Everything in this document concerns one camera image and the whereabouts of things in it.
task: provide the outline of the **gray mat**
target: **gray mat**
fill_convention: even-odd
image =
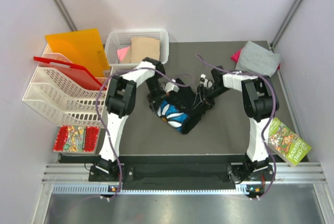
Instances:
[[[231,55],[246,42],[192,42],[171,43],[169,61],[165,64],[166,74],[174,78],[188,73],[195,79],[192,88],[198,85],[200,74],[211,77],[210,67],[195,58],[199,53],[205,61],[225,69],[235,69]],[[255,42],[268,48],[266,41]],[[189,78],[182,78],[184,83]],[[276,116],[292,130],[293,124],[280,85],[274,74],[272,82],[277,93],[280,109]],[[244,154],[249,144],[249,119],[243,109],[242,94],[230,90],[216,99],[216,106],[208,111],[195,128],[182,135],[160,120],[149,109],[146,84],[137,90],[136,107],[125,123],[121,140],[121,155],[160,155],[160,154]]]

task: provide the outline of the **metal pole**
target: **metal pole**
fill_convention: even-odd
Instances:
[[[273,42],[271,43],[271,47],[275,48],[276,45],[278,44],[279,40],[281,39],[282,35],[284,34],[285,30],[287,29],[291,19],[293,18],[293,16],[295,15],[297,9],[299,8],[299,6],[301,5],[303,0],[295,0],[295,2],[293,3],[291,9],[289,10],[286,18],[284,19],[280,29],[278,30],[275,38],[273,39]]]
[[[58,7],[61,15],[63,16],[64,20],[66,21],[66,23],[68,24],[69,28],[72,31],[77,31],[77,27],[75,26],[75,24],[73,23],[68,11],[66,10],[62,0],[53,0],[56,4],[56,6]]]

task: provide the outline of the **white backdrop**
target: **white backdrop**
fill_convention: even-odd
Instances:
[[[334,3],[305,0],[277,46],[302,136],[334,194]]]
[[[294,0],[63,0],[78,29],[166,28],[172,42],[273,40]]]
[[[52,0],[0,0],[0,223],[29,223],[57,128],[22,102],[44,35],[68,31]]]

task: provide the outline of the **gray cloth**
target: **gray cloth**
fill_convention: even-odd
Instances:
[[[280,54],[272,53],[258,44],[248,41],[241,50],[235,69],[252,71],[271,77],[276,72],[280,61]]]

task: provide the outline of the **gray floor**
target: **gray floor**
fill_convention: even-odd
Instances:
[[[170,43],[169,60],[165,64],[166,74],[177,77],[188,73],[195,79],[195,90],[202,73],[210,75],[211,68],[195,58],[195,54],[213,65],[234,69],[231,55],[246,42],[192,42]],[[266,41],[255,42],[268,48]],[[279,82],[278,75],[272,77],[279,98],[280,109],[276,116],[291,129],[292,120]],[[148,108],[145,84],[137,90],[136,107],[125,123],[120,153],[121,155],[154,154],[244,154],[249,143],[249,120],[246,116],[242,94],[228,91],[216,99],[216,106],[207,112],[198,125],[187,135],[181,135],[168,124],[159,120]]]
[[[52,195],[45,224],[324,224],[312,185],[275,185],[260,202],[244,195],[120,195],[110,203]]]

